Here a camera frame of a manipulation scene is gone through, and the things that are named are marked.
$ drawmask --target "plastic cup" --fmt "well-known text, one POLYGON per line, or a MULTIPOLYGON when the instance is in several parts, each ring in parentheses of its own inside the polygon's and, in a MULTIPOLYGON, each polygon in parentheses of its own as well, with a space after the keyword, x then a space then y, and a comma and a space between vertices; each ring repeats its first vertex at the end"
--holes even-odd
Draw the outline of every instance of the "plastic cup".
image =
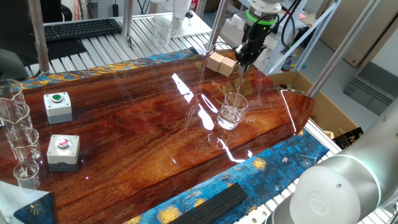
POLYGON ((39 144, 39 133, 28 127, 7 133, 8 141, 18 162, 38 160, 42 157, 39 144))
POLYGON ((35 161, 23 162, 15 166, 14 177, 18 186, 25 189, 36 190, 40 185, 39 165, 35 161))
POLYGON ((0 80, 0 106, 4 101, 25 103, 22 84, 17 80, 0 80))
POLYGON ((3 101, 0 105, 0 118, 7 127, 7 132, 17 131, 21 127, 32 127, 30 108, 26 103, 3 101))
POLYGON ((218 124, 228 130, 237 127, 242 117, 243 111, 246 110, 249 103, 245 97, 237 93, 228 93, 225 96, 223 105, 218 112, 218 124))
POLYGON ((155 45, 165 47, 169 44, 172 23, 164 17, 154 17, 155 20, 155 45))

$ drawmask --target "glossy wooden tabletop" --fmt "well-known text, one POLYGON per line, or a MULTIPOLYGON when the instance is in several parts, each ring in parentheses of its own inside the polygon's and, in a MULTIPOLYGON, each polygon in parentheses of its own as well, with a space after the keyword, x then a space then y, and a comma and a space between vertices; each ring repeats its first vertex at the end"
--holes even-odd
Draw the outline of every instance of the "glossy wooden tabletop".
MULTIPOLYGON (((24 92, 44 157, 52 134, 80 137, 78 172, 41 176, 39 189, 52 193, 58 223, 125 222, 304 127, 314 100, 280 92, 253 67, 240 91, 249 108, 237 128, 221 129, 217 112, 239 76, 205 68, 206 57, 24 92), (43 95, 63 91, 73 121, 49 125, 43 95)), ((17 184, 15 165, 1 130, 0 180, 17 184)))

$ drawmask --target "wooden block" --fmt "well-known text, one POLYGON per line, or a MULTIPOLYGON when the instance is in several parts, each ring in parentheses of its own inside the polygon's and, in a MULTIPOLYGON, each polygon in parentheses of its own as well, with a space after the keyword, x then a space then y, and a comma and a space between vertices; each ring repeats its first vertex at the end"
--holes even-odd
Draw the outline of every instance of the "wooden block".
POLYGON ((207 67, 217 72, 220 63, 224 58, 225 58, 224 56, 214 52, 212 55, 210 55, 210 57, 207 60, 207 67))
POLYGON ((235 64, 236 61, 228 57, 225 57, 224 60, 222 60, 220 63, 220 67, 218 68, 218 73, 228 77, 234 70, 235 64))

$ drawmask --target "computer keyboard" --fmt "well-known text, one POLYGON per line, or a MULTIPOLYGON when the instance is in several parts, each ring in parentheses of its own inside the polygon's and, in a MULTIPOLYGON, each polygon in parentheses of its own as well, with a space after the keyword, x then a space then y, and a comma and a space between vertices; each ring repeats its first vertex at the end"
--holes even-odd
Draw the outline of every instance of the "computer keyboard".
POLYGON ((121 31, 122 27, 114 19, 97 19, 92 21, 55 24, 44 27, 46 41, 75 37, 92 37, 103 34, 114 34, 121 31))

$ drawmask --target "green button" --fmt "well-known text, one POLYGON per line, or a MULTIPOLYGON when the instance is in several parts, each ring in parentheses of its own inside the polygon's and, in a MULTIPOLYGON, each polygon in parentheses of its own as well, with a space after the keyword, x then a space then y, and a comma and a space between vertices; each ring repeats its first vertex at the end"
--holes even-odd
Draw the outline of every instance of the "green button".
POLYGON ((53 95, 52 98, 55 99, 55 100, 61 100, 61 96, 60 95, 53 95))
POLYGON ((58 95, 58 94, 55 94, 55 95, 52 96, 52 101, 53 101, 54 103, 59 103, 59 102, 62 101, 62 96, 61 96, 61 95, 58 95))

